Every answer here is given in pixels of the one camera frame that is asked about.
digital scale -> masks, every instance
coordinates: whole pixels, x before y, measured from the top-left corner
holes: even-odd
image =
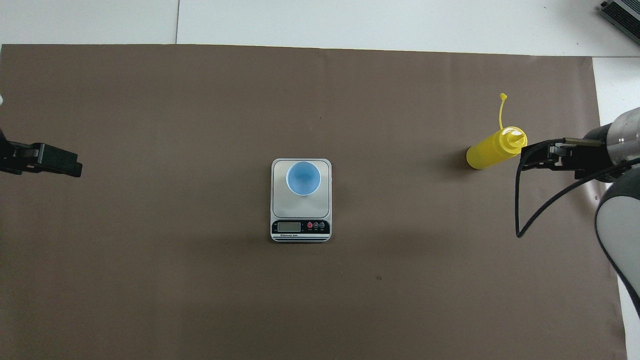
[[[271,238],[322,242],[331,237],[331,162],[276,159],[271,164]]]

brown surface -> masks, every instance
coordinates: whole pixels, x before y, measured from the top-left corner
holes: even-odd
[[[3,359],[624,359],[599,187],[513,230],[516,160],[598,125],[589,58],[4,45],[2,129],[80,179],[0,174]],[[269,239],[269,170],[333,163],[334,235]],[[523,180],[524,215],[570,183]]]

scale platform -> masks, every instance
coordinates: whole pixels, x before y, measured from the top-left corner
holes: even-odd
[[[299,162],[315,165],[319,185],[309,195],[298,195],[287,175]],[[327,159],[276,159],[271,164],[271,238],[279,242],[322,242],[332,234],[331,162]]]

blue cup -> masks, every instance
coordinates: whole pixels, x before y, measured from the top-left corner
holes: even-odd
[[[297,162],[287,170],[287,186],[296,195],[311,195],[320,187],[320,170],[308,161]]]

